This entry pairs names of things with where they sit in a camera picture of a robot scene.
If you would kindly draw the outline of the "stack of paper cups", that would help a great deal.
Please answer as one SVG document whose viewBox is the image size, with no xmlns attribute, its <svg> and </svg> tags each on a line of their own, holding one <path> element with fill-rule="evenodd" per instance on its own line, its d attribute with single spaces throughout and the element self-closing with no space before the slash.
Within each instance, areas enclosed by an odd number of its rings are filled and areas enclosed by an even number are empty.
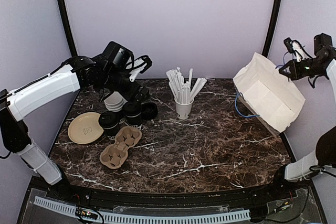
<svg viewBox="0 0 336 224">
<path fill-rule="evenodd" d="M 104 100 L 104 104 L 106 108 L 108 109 L 108 111 L 112 111 L 112 112 L 121 111 L 124 105 L 124 102 L 125 102 L 125 99 L 118 92 L 114 92 L 113 94 L 111 94 Z"/>
</svg>

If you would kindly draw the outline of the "black coffee cup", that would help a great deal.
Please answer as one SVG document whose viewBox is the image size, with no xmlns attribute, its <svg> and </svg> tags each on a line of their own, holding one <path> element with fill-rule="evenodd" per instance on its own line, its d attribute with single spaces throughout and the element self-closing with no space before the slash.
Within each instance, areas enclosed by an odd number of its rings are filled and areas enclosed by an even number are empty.
<svg viewBox="0 0 336 224">
<path fill-rule="evenodd" d="M 142 107 L 140 104 L 127 102 L 123 105 L 122 112 L 130 126 L 140 127 L 142 125 Z"/>
<path fill-rule="evenodd" d="M 105 136 L 114 140 L 120 130 L 118 114 L 112 111 L 105 111 L 100 114 L 98 123 L 103 128 Z"/>
</svg>

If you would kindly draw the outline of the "stack of black lids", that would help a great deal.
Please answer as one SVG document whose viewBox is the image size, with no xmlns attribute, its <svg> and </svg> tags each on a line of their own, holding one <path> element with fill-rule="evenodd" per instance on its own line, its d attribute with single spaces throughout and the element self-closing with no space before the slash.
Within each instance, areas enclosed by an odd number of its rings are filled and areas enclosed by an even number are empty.
<svg viewBox="0 0 336 224">
<path fill-rule="evenodd" d="M 143 120 L 152 120 L 158 115 L 157 105 L 153 102 L 142 104 L 141 117 Z"/>
</svg>

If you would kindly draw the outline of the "checkered paper bag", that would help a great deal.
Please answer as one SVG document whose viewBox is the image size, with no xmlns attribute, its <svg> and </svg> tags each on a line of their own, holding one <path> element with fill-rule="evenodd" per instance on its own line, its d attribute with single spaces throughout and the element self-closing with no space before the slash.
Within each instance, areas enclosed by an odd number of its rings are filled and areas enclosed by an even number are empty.
<svg viewBox="0 0 336 224">
<path fill-rule="evenodd" d="M 239 70 L 233 82 L 252 114 L 257 115 L 272 133 L 285 131 L 305 103 L 296 85 L 258 53 L 254 53 L 249 64 Z"/>
</svg>

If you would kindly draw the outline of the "brown pulp cup carrier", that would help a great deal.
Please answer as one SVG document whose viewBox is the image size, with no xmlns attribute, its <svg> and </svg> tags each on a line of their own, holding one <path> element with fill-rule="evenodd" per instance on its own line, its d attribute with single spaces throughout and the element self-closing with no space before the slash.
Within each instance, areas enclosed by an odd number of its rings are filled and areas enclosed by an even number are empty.
<svg viewBox="0 0 336 224">
<path fill-rule="evenodd" d="M 120 168 L 128 158 L 128 150 L 138 144 L 142 132 L 131 126 L 124 126 L 115 136 L 114 143 L 100 154 L 100 162 L 109 169 Z"/>
</svg>

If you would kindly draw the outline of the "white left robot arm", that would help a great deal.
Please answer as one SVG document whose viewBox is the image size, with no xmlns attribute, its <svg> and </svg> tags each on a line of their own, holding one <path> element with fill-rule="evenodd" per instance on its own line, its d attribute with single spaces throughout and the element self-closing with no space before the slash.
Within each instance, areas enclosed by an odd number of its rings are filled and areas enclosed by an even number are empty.
<svg viewBox="0 0 336 224">
<path fill-rule="evenodd" d="M 74 189 L 64 180 L 60 168 L 30 138 L 24 118 L 69 93 L 86 87 L 96 91 L 107 89 L 118 92 L 127 101 L 140 104 L 149 97 L 147 88 L 136 82 L 136 77 L 152 66 L 149 56 L 140 56 L 121 68 L 103 55 L 93 58 L 79 56 L 64 61 L 53 72 L 12 91 L 1 91 L 1 136 L 4 147 L 16 153 L 48 184 L 63 201 L 74 197 Z"/>
</svg>

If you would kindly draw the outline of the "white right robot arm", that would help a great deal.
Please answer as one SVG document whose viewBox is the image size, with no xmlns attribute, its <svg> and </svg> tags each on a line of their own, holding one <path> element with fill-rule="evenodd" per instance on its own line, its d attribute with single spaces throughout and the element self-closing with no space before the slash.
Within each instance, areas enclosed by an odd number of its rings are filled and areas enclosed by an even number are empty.
<svg viewBox="0 0 336 224">
<path fill-rule="evenodd" d="M 297 161 L 283 169 L 284 180 L 268 187 L 273 200 L 287 193 L 287 182 L 319 174 L 335 176 L 335 47 L 317 46 L 314 53 L 315 58 L 287 64 L 290 79 L 298 84 L 306 101 L 286 132 Z"/>
</svg>

